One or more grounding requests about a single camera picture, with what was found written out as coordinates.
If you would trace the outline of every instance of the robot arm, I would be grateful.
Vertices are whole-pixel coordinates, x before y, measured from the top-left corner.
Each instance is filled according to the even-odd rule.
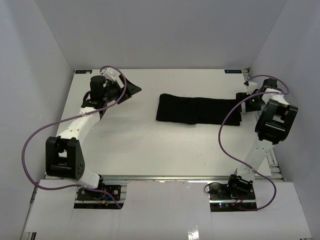
[[[119,75],[119,78],[124,84],[124,77]],[[127,79],[126,85],[125,94],[118,104],[141,91],[140,87]],[[81,145],[91,128],[104,116],[106,110],[89,115],[84,114],[106,107],[108,103],[118,99],[123,90],[116,81],[116,74],[110,68],[106,69],[102,75],[91,78],[90,91],[83,97],[79,112],[79,115],[83,117],[75,119],[59,136],[51,136],[45,143],[47,175],[70,179],[88,188],[98,187],[101,178],[86,167]]]
[[[247,93],[238,93],[237,99],[241,100],[250,94],[257,92],[279,92],[277,80],[266,79],[260,89],[253,90],[256,83],[246,82]],[[281,94],[270,93],[254,97],[245,103],[245,111],[252,112],[261,109],[265,105],[255,126],[256,139],[246,156],[244,162],[253,169],[241,164],[229,177],[228,188],[232,196],[246,195],[253,186],[255,171],[257,171],[265,159],[269,150],[280,141],[284,141],[291,129],[298,112],[296,106],[290,105]]]

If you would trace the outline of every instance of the folded black cloth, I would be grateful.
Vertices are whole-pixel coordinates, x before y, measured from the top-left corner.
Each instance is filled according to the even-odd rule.
[[[235,99],[181,97],[163,93],[159,97],[156,120],[182,124],[222,124],[237,104]],[[226,125],[240,126],[241,114],[235,110]]]

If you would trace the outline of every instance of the white wall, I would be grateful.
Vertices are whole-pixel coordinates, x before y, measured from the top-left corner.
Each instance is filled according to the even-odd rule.
[[[246,68],[287,0],[35,0],[73,69]]]
[[[0,239],[20,239],[33,185],[21,165],[24,141],[58,120],[72,71],[34,0],[0,1]],[[26,159],[38,181],[45,172],[45,141],[31,142]]]
[[[256,74],[283,79],[299,112],[275,153],[293,181],[314,240],[320,240],[320,2],[289,0],[255,60]]]

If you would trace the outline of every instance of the wall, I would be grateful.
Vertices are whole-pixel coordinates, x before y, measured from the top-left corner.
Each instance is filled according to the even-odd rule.
[[[288,138],[275,153],[280,169],[293,181],[313,239],[320,240],[320,2],[289,0],[252,70],[283,79],[299,107]]]
[[[34,186],[21,165],[27,137],[61,117],[72,71],[34,0],[0,1],[0,239],[20,239]],[[45,172],[40,133],[27,149],[37,181]]]
[[[287,0],[35,0],[73,69],[246,68]]]

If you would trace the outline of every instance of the fabric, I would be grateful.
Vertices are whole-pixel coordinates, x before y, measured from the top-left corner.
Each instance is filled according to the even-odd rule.
[[[220,125],[236,104],[235,99],[180,97],[163,93],[159,97],[156,120],[189,125]],[[240,112],[234,111],[225,124],[240,126],[240,121]]]

